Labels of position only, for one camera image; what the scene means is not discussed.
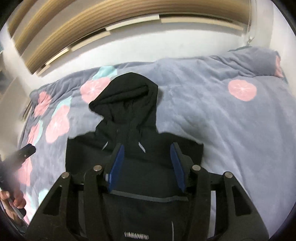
hood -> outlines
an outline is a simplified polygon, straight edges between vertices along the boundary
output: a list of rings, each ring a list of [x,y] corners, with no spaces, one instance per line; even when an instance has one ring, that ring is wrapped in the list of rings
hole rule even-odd
[[[158,86],[140,74],[116,77],[89,104],[91,111],[104,117],[97,129],[110,139],[119,130],[124,135],[129,135],[131,130],[141,133],[143,128],[156,131],[157,92]]]

black metal frame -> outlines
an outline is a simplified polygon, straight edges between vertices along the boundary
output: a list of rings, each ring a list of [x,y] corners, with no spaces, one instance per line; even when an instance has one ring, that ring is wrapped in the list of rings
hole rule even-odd
[[[38,208],[24,234],[25,238],[30,241],[39,241],[43,237],[48,241],[112,241],[103,194],[108,195],[111,191],[111,183],[106,177],[110,176],[115,166],[121,146],[117,144],[106,166],[95,166],[85,173],[76,175],[68,172],[62,174]],[[208,173],[204,168],[193,165],[192,160],[182,154],[177,143],[172,144],[172,150],[176,154],[176,162],[180,164],[179,170],[184,173],[181,178],[183,181],[180,181],[185,183],[183,192],[191,203],[183,241],[207,240],[211,191],[216,191],[217,209],[215,235],[211,240],[268,240],[267,229],[258,211],[232,173]],[[87,238],[80,234],[78,191],[83,191]]]
[[[271,0],[281,11],[294,34],[296,35],[296,3],[293,0]],[[7,21],[13,10],[22,0],[1,0],[0,1],[0,29]],[[1,240],[24,240],[22,236],[7,222],[7,217],[0,210],[0,238]],[[294,241],[296,230],[296,204],[291,210],[289,216],[278,229],[278,231],[269,239],[270,241]]]

white wall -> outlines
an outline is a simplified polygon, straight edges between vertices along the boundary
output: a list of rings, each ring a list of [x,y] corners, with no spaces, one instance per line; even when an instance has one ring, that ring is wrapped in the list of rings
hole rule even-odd
[[[28,99],[18,79],[14,79],[0,99],[0,154],[2,159],[17,150],[24,122],[20,114]]]
[[[251,46],[268,48],[272,35],[274,11],[271,0],[252,0]]]
[[[7,31],[7,24],[5,24],[0,31],[0,43],[4,48],[2,53],[3,62],[1,64],[5,70],[5,74],[11,79],[18,77],[23,89],[27,95],[29,95],[32,91],[32,87],[29,86],[29,83],[33,81],[34,76],[31,75],[24,61],[19,56],[14,42],[11,40]]]

human hand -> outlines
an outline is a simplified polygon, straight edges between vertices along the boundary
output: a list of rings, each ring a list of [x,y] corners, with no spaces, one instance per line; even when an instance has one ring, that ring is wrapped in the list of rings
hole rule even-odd
[[[8,191],[0,191],[1,202],[6,210],[7,215],[16,222],[18,225],[22,225],[22,220],[18,217],[16,212],[13,210],[11,205],[14,205],[18,209],[24,208],[26,205],[26,200],[24,199],[24,194],[19,189],[15,189],[13,196],[15,200],[13,204],[8,202],[8,198],[10,198],[10,193]]]

finger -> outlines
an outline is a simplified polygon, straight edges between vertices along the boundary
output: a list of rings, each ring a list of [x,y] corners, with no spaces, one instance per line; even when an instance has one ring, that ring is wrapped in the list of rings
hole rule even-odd
[[[14,192],[15,199],[21,200],[24,197],[24,193],[22,191]]]
[[[7,198],[10,197],[9,192],[7,192],[7,191],[0,191],[0,197],[1,197],[1,202],[2,202],[2,204],[4,206],[4,209],[5,210],[12,211],[13,209],[10,206],[10,204],[8,203],[8,200],[7,200]]]
[[[6,200],[7,198],[10,198],[10,194],[8,191],[0,191],[0,198],[1,200]]]
[[[25,199],[22,199],[21,203],[17,206],[18,209],[24,208],[26,206],[27,202]]]
[[[14,189],[14,191],[13,191],[14,198],[17,198],[21,194],[22,194],[22,191],[20,189],[17,189],[17,188]]]
[[[23,201],[23,199],[24,199],[24,194],[21,192],[18,194],[18,196],[15,197],[13,205],[15,207],[18,207],[21,204],[21,202]]]

